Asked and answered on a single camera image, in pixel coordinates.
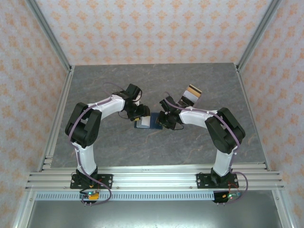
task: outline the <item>gray marble surface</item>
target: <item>gray marble surface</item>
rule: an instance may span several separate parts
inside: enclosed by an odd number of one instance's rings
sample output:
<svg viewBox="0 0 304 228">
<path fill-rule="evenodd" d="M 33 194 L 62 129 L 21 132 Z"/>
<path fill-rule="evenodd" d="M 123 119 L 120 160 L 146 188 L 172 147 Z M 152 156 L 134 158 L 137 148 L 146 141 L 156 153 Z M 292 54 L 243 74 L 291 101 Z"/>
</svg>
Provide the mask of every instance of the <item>gray marble surface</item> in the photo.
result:
<svg viewBox="0 0 304 228">
<path fill-rule="evenodd" d="M 52 167 L 76 167 L 75 152 L 64 133 L 78 102 L 93 103 L 107 98 L 104 82 L 123 88 L 130 83 L 142 91 L 142 103 L 152 112 L 168 91 L 179 100 L 189 84 L 201 89 L 196 108 L 218 110 L 227 107 L 243 126 L 246 137 L 235 162 L 263 162 L 261 144 L 232 63 L 76 66 L 60 126 Z M 110 92 L 117 91 L 107 86 Z M 181 131 L 135 129 L 133 122 L 113 114 L 100 125 L 94 143 L 98 166 L 176 165 L 213 163 L 216 148 L 207 129 L 187 124 Z"/>
</svg>

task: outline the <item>floral wallpaper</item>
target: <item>floral wallpaper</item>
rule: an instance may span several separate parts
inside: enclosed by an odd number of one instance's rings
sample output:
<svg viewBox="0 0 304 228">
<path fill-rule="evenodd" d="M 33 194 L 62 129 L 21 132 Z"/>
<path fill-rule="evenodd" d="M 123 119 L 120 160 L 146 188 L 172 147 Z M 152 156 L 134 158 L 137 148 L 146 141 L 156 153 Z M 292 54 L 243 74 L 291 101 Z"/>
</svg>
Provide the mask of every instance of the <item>floral wallpaper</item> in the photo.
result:
<svg viewBox="0 0 304 228">
<path fill-rule="evenodd" d="M 36 171 L 66 71 L 24 0 L 0 1 L 0 227 Z"/>
<path fill-rule="evenodd" d="M 304 4 L 283 0 L 242 77 L 271 168 L 304 224 Z"/>
<path fill-rule="evenodd" d="M 38 0 L 72 65 L 237 63 L 271 0 Z"/>
</svg>

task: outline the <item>perforated metal strip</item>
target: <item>perforated metal strip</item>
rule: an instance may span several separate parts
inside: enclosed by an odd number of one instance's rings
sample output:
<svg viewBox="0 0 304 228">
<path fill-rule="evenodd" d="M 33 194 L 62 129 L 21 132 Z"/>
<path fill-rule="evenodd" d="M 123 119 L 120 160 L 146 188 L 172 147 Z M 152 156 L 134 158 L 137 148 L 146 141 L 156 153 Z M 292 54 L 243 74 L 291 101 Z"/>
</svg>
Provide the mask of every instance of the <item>perforated metal strip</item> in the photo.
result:
<svg viewBox="0 0 304 228">
<path fill-rule="evenodd" d="M 99 200 L 108 198 L 107 192 L 99 193 Z M 36 199 L 38 201 L 74 201 L 80 200 L 79 192 L 54 192 L 54 191 L 39 191 Z M 214 200 L 213 191 L 120 191 L 113 192 L 112 201 L 170 201 L 170 200 Z"/>
</svg>

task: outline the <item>robotic arm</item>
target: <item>robotic arm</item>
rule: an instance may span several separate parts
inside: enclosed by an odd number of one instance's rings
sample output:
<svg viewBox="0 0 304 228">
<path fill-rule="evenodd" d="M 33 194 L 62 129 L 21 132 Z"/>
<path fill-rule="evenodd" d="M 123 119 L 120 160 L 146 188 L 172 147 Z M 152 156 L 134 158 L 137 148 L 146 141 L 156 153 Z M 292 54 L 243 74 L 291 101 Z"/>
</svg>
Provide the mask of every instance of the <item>robotic arm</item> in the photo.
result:
<svg viewBox="0 0 304 228">
<path fill-rule="evenodd" d="M 206 178 L 202 185 L 206 185 L 207 188 L 210 188 L 213 184 L 215 185 L 214 187 L 217 188 L 227 187 L 228 182 L 231 181 L 231 179 L 235 179 L 235 176 L 230 173 L 230 168 L 233 152 L 237 148 L 237 143 L 222 122 L 212 114 L 217 114 L 222 118 L 240 144 L 245 137 L 244 129 L 227 108 L 221 108 L 218 111 L 194 109 L 191 106 L 179 109 L 171 96 L 168 96 L 166 100 L 160 101 L 164 111 L 161 111 L 159 114 L 158 124 L 168 129 L 174 129 L 176 123 L 193 124 L 207 128 L 213 144 L 217 148 L 217 156 L 211 169 L 211 175 L 205 176 Z"/>
<path fill-rule="evenodd" d="M 133 84 L 129 84 L 125 91 L 115 92 L 105 100 L 87 105 L 78 103 L 75 106 L 66 125 L 66 135 L 70 135 L 81 113 L 93 106 L 76 124 L 71 135 L 71 142 L 79 151 L 76 175 L 77 182 L 80 183 L 80 185 L 92 186 L 95 184 L 84 174 L 81 166 L 88 175 L 94 179 L 97 178 L 97 165 L 94 161 L 93 143 L 98 136 L 100 121 L 120 111 L 126 111 L 131 121 L 137 120 L 140 117 L 149 116 L 150 109 L 143 104 L 139 104 L 141 96 L 141 89 Z"/>
</svg>

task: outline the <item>purple cable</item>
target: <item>purple cable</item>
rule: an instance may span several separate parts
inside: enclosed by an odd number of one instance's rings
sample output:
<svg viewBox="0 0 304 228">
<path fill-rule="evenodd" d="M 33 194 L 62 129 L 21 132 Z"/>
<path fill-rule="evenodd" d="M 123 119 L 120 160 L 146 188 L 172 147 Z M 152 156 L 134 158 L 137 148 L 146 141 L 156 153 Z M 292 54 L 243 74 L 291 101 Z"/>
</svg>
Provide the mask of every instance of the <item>purple cable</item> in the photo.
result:
<svg viewBox="0 0 304 228">
<path fill-rule="evenodd" d="M 107 99 L 106 101 L 101 101 L 101 102 L 99 102 L 99 103 L 95 103 L 94 105 L 88 107 L 87 109 L 85 109 L 85 110 L 81 113 L 81 115 L 80 115 L 80 116 L 77 118 L 77 120 L 75 121 L 75 123 L 74 123 L 74 125 L 73 125 L 73 127 L 72 127 L 72 129 L 71 129 L 70 134 L 68 135 L 68 140 L 69 140 L 69 142 L 71 142 L 71 138 L 72 138 L 73 132 L 74 132 L 74 130 L 75 130 L 77 124 L 80 122 L 81 118 L 82 118 L 90 109 L 92 109 L 92 108 L 94 108 L 94 107 L 96 107 L 96 106 L 99 106 L 99 105 L 104 105 L 104 104 L 106 104 L 106 103 L 108 103 L 108 102 L 110 102 L 110 101 L 112 100 L 112 94 L 109 93 L 109 92 L 105 89 L 105 87 L 104 87 L 106 84 L 111 84 L 111 85 L 114 85 L 114 86 L 120 88 L 121 90 L 124 90 L 123 88 L 121 88 L 119 85 L 117 85 L 117 84 L 115 84 L 115 83 L 112 83 L 112 82 L 105 82 L 105 83 L 103 84 L 104 91 L 105 91 L 109 96 L 111 96 L 111 97 L 110 97 L 109 99 Z M 110 198 L 112 197 L 112 192 L 111 192 L 110 188 L 109 188 L 108 186 L 106 186 L 105 184 L 103 184 L 102 182 L 100 182 L 100 181 L 98 181 L 98 180 L 92 178 L 89 174 L 86 173 L 85 169 L 84 169 L 83 166 L 82 166 L 81 160 L 80 160 L 80 155 L 79 155 L 79 150 L 78 150 L 78 148 L 77 148 L 76 146 L 74 146 L 72 143 L 71 143 L 71 145 L 74 147 L 74 149 L 75 149 L 75 151 L 76 151 L 76 158 L 77 158 L 77 160 L 78 160 L 79 166 L 80 166 L 80 168 L 81 168 L 83 174 L 84 174 L 85 176 L 87 176 L 89 179 L 91 179 L 92 181 L 96 182 L 97 184 L 100 184 L 100 185 L 104 186 L 104 187 L 109 191 L 109 193 L 110 193 L 109 197 L 108 197 L 106 200 L 103 200 L 103 201 L 100 201 L 100 202 L 96 202 L 96 203 L 94 203 L 93 205 L 99 205 L 99 204 L 102 204 L 102 203 L 106 203 L 106 202 L 109 201 Z M 81 202 L 82 202 L 84 205 L 86 205 L 86 203 L 84 202 L 84 196 L 82 196 Z"/>
<path fill-rule="evenodd" d="M 108 91 L 105 89 L 104 86 L 105 86 L 106 84 L 114 85 L 114 86 L 120 88 L 121 90 L 124 90 L 124 89 L 121 88 L 119 85 L 117 85 L 117 84 L 115 84 L 115 83 L 113 83 L 113 82 L 105 82 L 105 83 L 103 83 L 103 89 L 104 89 L 104 92 L 105 92 L 106 94 L 108 94 L 109 96 L 112 96 L 112 94 L 111 94 L 110 92 L 108 92 Z"/>
<path fill-rule="evenodd" d="M 189 110 L 190 110 L 190 111 L 197 111 L 197 112 L 207 113 L 207 114 L 211 114 L 211 115 L 215 116 L 218 120 L 221 121 L 221 123 L 226 127 L 226 129 L 227 129 L 227 130 L 229 131 L 229 133 L 231 134 L 232 138 L 236 141 L 237 148 L 234 150 L 234 152 L 236 152 L 236 151 L 239 149 L 240 144 L 239 144 L 239 141 L 238 141 L 237 137 L 235 136 L 235 134 L 233 133 L 233 131 L 231 130 L 231 128 L 228 126 L 228 124 L 225 123 L 225 121 L 224 121 L 222 118 L 220 118 L 217 114 L 215 114 L 215 113 L 213 113 L 213 112 L 210 112 L 210 111 L 202 110 L 202 109 L 196 109 L 196 108 L 192 108 L 192 109 L 181 108 L 181 107 L 178 107 L 178 106 L 175 106 L 175 105 L 171 104 L 166 98 L 165 98 L 164 100 L 167 102 L 168 105 L 170 105 L 170 106 L 172 106 L 172 107 L 174 107 L 174 108 L 180 109 L 180 110 L 184 110 L 184 111 L 189 111 Z M 245 189 L 244 193 L 243 193 L 239 198 L 237 198 L 236 200 L 234 200 L 234 201 L 232 201 L 232 202 L 227 202 L 226 204 L 231 204 L 231 203 L 234 203 L 234 202 L 236 202 L 237 200 L 241 199 L 241 198 L 245 195 L 245 193 L 247 192 L 247 190 L 248 190 L 248 179 L 247 179 L 247 177 L 246 177 L 243 173 L 241 173 L 241 172 L 238 172 L 238 171 L 232 172 L 231 166 L 232 166 L 233 159 L 234 159 L 234 155 L 235 155 L 234 152 L 233 152 L 233 154 L 232 154 L 232 158 L 231 158 L 231 161 L 230 161 L 230 164 L 229 164 L 229 172 L 231 172 L 232 174 L 241 174 L 241 175 L 245 178 L 245 181 L 246 181 L 246 189 Z"/>
</svg>

